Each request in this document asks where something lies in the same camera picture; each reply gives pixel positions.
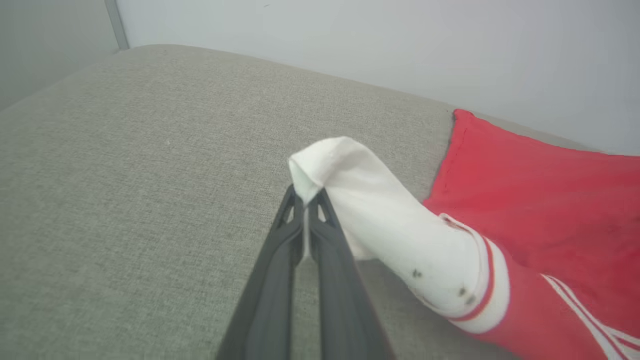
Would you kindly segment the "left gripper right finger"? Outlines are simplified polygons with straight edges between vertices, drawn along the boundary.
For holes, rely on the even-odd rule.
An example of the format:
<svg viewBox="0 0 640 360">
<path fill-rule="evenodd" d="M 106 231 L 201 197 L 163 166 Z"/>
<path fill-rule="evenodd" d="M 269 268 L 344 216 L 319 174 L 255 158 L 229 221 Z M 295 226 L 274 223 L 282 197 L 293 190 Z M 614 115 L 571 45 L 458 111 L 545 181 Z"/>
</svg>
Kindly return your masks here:
<svg viewBox="0 0 640 360">
<path fill-rule="evenodd" d="M 323 360 L 394 360 L 328 192 L 320 191 L 307 210 L 310 252 L 318 267 Z"/>
</svg>

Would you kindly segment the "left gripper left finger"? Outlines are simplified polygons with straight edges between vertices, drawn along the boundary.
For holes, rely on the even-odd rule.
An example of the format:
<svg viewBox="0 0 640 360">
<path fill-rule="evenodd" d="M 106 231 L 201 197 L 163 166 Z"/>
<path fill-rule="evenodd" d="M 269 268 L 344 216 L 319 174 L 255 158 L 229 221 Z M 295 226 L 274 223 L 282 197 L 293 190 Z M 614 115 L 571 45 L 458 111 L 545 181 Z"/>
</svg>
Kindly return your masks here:
<svg viewBox="0 0 640 360">
<path fill-rule="evenodd" d="M 304 205 L 288 187 L 216 358 L 291 358 L 295 271 L 304 255 Z"/>
</svg>

